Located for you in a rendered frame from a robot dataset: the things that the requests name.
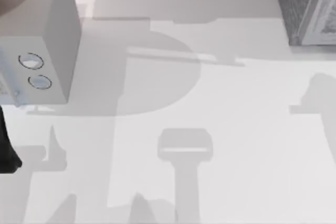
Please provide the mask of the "round microwave knob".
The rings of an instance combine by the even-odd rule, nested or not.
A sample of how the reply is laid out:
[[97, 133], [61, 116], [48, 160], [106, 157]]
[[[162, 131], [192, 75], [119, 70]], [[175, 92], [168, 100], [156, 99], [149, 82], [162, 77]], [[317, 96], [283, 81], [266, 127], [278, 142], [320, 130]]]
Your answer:
[[47, 90], [51, 88], [52, 81], [45, 75], [37, 75], [28, 78], [28, 83], [35, 89]]
[[38, 54], [28, 52], [18, 56], [18, 62], [25, 68], [37, 70], [44, 66], [44, 60]]

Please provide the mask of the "pale microwave oven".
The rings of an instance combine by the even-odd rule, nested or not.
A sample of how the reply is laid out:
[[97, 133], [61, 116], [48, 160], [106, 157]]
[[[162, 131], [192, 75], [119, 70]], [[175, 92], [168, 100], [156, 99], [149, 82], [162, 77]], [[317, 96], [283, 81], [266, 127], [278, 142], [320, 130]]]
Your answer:
[[[75, 0], [0, 0], [0, 105], [67, 103], [80, 39]], [[44, 66], [23, 67], [18, 56], [28, 52], [42, 57]], [[51, 88], [28, 83], [40, 74], [52, 81]]]

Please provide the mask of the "grey cabinet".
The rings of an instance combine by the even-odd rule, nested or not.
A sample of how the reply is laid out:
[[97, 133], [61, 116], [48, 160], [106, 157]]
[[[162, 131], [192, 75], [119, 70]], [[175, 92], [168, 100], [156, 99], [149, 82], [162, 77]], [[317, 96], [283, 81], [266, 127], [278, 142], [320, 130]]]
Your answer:
[[336, 0], [278, 0], [291, 46], [336, 46]]

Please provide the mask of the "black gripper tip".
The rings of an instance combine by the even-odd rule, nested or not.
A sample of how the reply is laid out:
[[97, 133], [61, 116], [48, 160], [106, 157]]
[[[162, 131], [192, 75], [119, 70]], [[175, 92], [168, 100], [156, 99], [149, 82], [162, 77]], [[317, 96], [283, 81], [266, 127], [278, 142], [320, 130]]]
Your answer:
[[0, 106], [0, 174], [13, 174], [22, 167], [22, 164], [10, 142], [3, 109]]

